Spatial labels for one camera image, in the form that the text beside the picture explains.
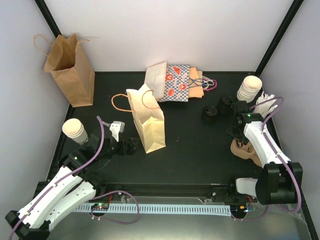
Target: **black work surface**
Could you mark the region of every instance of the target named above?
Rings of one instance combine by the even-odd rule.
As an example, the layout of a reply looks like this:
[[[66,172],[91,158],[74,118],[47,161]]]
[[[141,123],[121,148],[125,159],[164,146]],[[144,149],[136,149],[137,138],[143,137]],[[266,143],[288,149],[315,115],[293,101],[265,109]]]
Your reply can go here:
[[[217,80],[217,88],[205,92],[202,98],[189,98],[189,102],[160,102],[164,113],[166,147],[145,153],[139,143],[132,156],[112,157],[98,170],[108,183],[126,184],[227,184],[232,177],[257,178],[261,169],[252,160],[244,160],[231,153],[232,138],[226,134],[231,116],[220,116],[213,123],[201,118],[204,107],[217,105],[222,95],[236,96],[247,73],[212,73],[206,77]],[[139,89],[144,83],[144,73],[97,73],[93,106],[77,107],[72,118],[79,119],[88,135],[99,128],[96,116],[111,123],[125,123],[124,136],[139,138],[130,112],[116,110],[111,104],[115,94],[126,89]],[[114,100],[118,108],[129,109],[128,99]],[[62,156],[79,145],[67,138]]]

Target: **stacked paper cups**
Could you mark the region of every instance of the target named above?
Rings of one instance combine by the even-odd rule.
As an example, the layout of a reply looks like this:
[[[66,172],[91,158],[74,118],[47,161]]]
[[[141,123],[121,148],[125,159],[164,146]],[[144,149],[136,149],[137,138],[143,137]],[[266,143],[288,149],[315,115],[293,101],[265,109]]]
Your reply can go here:
[[[247,103],[250,103],[255,99],[257,93],[260,91],[262,87],[262,81],[260,78],[256,76],[247,76],[238,92],[236,93],[236,98],[240,101],[246,101]]]
[[[82,145],[89,140],[85,127],[79,119],[71,118],[66,121],[62,126],[62,131],[77,144]]]

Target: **black frame pole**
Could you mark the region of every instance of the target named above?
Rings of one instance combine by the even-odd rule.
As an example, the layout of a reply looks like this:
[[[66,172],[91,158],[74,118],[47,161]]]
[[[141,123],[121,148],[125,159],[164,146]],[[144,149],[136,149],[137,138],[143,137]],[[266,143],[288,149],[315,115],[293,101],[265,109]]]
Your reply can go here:
[[[56,24],[54,17],[51,15],[51,12],[49,11],[49,8],[47,4],[45,3],[45,0],[34,0],[37,4],[38,8],[40,9],[46,23],[49,25],[53,35],[55,37],[58,37],[58,35],[62,35],[58,25]]]
[[[278,30],[276,31],[268,49],[266,50],[259,66],[257,67],[255,71],[255,75],[259,77],[263,70],[265,69],[266,65],[268,64],[272,54],[276,50],[279,42],[281,41],[282,37],[286,33],[290,23],[294,19],[296,13],[298,12],[301,4],[304,2],[304,0],[293,0],[288,12],[286,13],[281,25],[279,26]]]

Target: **brown paper bag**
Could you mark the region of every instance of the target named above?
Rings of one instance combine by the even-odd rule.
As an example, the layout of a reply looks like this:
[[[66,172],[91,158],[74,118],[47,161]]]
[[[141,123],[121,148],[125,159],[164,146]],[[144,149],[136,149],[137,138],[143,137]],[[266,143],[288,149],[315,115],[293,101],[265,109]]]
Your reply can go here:
[[[111,103],[119,111],[132,113],[145,153],[165,147],[165,117],[153,95],[153,90],[144,84],[139,90],[127,89],[126,92],[127,95],[114,95]],[[118,96],[128,98],[131,110],[115,106],[114,98]]]
[[[189,78],[198,79],[198,71],[196,67],[190,67]],[[204,94],[204,89],[202,86],[195,86],[195,84],[189,79],[189,98],[202,98]]]
[[[36,45],[36,38],[45,36],[38,34],[33,37],[33,44],[47,56],[44,71],[51,73],[56,83],[70,104],[75,107],[91,106],[94,100],[95,71],[80,43],[89,40],[77,40],[76,34],[69,38],[59,35],[51,46],[49,55]]]

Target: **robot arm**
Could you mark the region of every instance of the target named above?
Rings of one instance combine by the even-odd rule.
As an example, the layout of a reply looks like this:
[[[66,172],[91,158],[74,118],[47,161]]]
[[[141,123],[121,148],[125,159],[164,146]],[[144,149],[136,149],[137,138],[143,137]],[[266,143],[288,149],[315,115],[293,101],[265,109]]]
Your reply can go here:
[[[96,154],[101,142],[99,130],[91,134],[88,143],[60,160],[59,165],[61,166],[58,173],[37,197],[19,211],[10,211],[6,215],[5,219],[11,227],[14,227],[22,216],[26,215],[15,231],[21,239],[47,239],[50,231],[79,205],[106,192],[105,181],[95,174],[94,170],[91,170],[95,164],[109,161],[113,155],[132,155],[135,152],[137,144],[135,140],[132,138],[119,140],[119,133],[123,132],[125,126],[123,122],[114,121],[111,124],[103,124],[108,129],[104,131],[103,146],[95,163],[91,163],[78,173],[69,175],[55,184],[57,180],[83,166]],[[29,213],[30,207],[46,192],[47,194]]]
[[[256,197],[263,205],[291,204],[298,200],[293,181],[280,161],[279,156],[288,164],[299,187],[302,182],[303,169],[298,162],[291,162],[281,151],[267,127],[262,129],[264,119],[259,113],[251,113],[245,101],[233,103],[233,126],[229,130],[238,142],[251,142],[262,164],[258,179],[236,178],[234,186],[240,194]]]

